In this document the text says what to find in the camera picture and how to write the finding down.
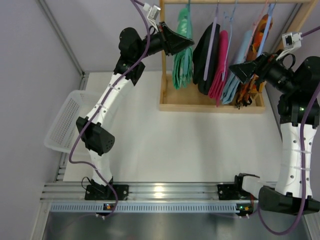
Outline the green trousers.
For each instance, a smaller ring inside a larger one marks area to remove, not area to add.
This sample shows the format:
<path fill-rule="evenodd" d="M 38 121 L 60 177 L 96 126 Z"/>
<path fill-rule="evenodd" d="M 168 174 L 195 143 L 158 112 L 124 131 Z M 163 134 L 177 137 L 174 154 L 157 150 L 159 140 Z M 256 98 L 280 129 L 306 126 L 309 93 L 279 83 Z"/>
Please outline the green trousers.
<path fill-rule="evenodd" d="M 193 27 L 191 13 L 187 14 L 186 7 L 181 9 L 178 15 L 178 26 L 176 33 L 188 39 L 193 39 Z M 188 47 L 173 57 L 172 82 L 176 90 L 186 88 L 193 77 L 193 48 Z"/>

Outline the teal hanger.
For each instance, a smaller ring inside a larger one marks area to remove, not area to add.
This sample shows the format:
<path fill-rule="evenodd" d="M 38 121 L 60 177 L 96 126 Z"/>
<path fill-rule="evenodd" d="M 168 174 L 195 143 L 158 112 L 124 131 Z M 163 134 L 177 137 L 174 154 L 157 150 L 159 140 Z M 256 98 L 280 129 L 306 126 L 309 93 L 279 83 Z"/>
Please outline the teal hanger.
<path fill-rule="evenodd" d="M 186 10 L 187 10 L 187 14 L 189 15 L 191 12 L 191 0 L 187 1 Z"/>

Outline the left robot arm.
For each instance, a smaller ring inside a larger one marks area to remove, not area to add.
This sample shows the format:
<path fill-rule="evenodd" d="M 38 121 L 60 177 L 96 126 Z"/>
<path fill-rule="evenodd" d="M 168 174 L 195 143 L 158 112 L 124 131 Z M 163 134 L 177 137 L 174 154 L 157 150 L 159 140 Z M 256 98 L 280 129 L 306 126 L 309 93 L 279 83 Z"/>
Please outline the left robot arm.
<path fill-rule="evenodd" d="M 109 195 L 112 191 L 113 175 L 110 169 L 109 151 L 115 137 L 109 132 L 121 101 L 137 84 L 145 65 L 145 57 L 163 51 L 167 56 L 175 55 L 191 47 L 194 41 L 171 30 L 165 22 L 156 25 L 154 33 L 141 38 L 138 32 L 127 27 L 119 35 L 120 58 L 115 65 L 110 82 L 93 109 L 76 120 L 79 136 L 88 150 L 93 168 L 90 189 Z"/>

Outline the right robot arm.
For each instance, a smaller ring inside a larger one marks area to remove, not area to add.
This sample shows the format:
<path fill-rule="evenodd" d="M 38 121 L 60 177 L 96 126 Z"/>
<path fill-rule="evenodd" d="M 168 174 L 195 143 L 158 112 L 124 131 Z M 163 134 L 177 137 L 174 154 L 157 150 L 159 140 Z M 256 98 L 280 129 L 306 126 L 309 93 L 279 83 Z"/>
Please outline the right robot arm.
<path fill-rule="evenodd" d="M 313 214 L 320 210 L 313 198 L 310 184 L 310 165 L 313 140 L 320 125 L 320 106 L 314 100 L 308 104 L 320 82 L 320 58 L 307 57 L 293 71 L 278 60 L 279 53 L 262 53 L 253 61 L 233 64 L 229 70 L 240 80 L 248 82 L 254 75 L 279 90 L 277 111 L 282 135 L 282 160 L 275 187 L 258 182 L 255 175 L 244 175 L 242 189 L 258 198 L 263 211 L 297 215 Z"/>

